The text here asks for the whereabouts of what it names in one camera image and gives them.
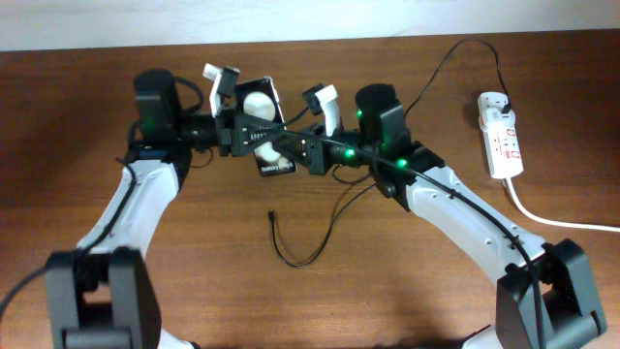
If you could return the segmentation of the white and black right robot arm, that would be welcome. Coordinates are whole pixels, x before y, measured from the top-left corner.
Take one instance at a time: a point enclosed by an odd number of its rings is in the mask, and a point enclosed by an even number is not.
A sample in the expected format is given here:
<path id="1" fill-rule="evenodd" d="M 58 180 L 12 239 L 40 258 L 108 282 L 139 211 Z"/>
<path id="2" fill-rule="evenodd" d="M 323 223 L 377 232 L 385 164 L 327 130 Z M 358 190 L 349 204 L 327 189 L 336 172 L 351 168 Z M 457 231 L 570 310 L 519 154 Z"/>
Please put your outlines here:
<path id="1" fill-rule="evenodd" d="M 495 322 L 464 348 L 581 348 L 607 323 L 589 259 L 570 239 L 552 244 L 514 224 L 468 189 L 445 161 L 411 139 L 390 84 L 356 94 L 359 128 L 325 124 L 273 130 L 279 151 L 313 174 L 332 165 L 366 166 L 388 199 L 426 220 L 464 251 L 496 287 Z"/>

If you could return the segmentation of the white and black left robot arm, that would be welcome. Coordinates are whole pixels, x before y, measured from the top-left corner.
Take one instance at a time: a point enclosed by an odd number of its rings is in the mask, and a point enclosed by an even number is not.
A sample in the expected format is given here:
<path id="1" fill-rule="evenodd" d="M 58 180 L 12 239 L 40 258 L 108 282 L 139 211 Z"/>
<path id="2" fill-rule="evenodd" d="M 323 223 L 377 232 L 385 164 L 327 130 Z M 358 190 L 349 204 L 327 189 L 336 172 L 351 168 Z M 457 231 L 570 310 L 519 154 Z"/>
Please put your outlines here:
<path id="1" fill-rule="evenodd" d="M 47 308 L 56 348 L 192 348 L 167 332 L 145 257 L 163 213 L 179 193 L 194 152 L 235 152 L 230 116 L 282 123 L 270 77 L 237 80 L 235 68 L 205 65 L 213 83 L 192 107 L 177 87 L 197 86 L 165 69 L 134 79 L 139 119 L 129 130 L 122 178 L 106 210 L 76 249 L 45 265 Z"/>

